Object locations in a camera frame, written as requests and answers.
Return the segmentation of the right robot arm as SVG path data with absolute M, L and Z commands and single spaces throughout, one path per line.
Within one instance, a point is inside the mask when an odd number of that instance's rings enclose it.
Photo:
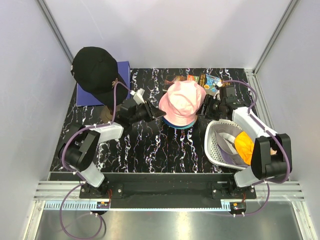
M 245 188 L 263 181 L 282 184 L 292 171 L 291 139 L 268 127 L 253 112 L 252 105 L 236 97 L 233 85 L 226 81 L 216 85 L 215 95 L 206 95 L 198 115 L 210 119 L 204 146 L 214 164 L 236 169 L 227 185 L 228 195 L 239 198 Z M 236 147 L 236 137 L 246 133 L 253 142 L 250 163 Z

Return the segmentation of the pink bucket hat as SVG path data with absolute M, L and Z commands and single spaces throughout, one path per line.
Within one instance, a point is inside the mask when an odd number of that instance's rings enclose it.
M 184 127 L 197 118 L 197 111 L 206 96 L 203 87 L 193 80 L 178 81 L 171 85 L 159 101 L 159 109 L 166 113 L 170 124 Z

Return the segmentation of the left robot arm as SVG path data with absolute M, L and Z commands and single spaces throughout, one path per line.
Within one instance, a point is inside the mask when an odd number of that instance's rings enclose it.
M 104 174 L 93 163 L 97 146 L 120 139 L 137 122 L 149 123 L 165 115 L 165 111 L 152 105 L 149 100 L 138 104 L 133 99 L 126 99 L 116 112 L 113 123 L 97 126 L 78 123 L 72 125 L 58 147 L 57 156 L 63 166 L 91 186 L 90 192 L 95 197 L 103 198 L 108 193 L 108 186 L 104 183 Z

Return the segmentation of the black baseball cap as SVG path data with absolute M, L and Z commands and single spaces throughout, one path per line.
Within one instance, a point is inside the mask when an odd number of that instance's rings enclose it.
M 105 106 L 118 106 L 128 96 L 127 84 L 119 73 L 116 59 L 101 47 L 80 49 L 73 59 L 70 73 L 85 92 Z

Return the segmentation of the orange hat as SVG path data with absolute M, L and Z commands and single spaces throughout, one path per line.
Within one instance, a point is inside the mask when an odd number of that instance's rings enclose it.
M 248 134 L 242 131 L 234 140 L 234 146 L 245 164 L 251 165 L 254 143 Z

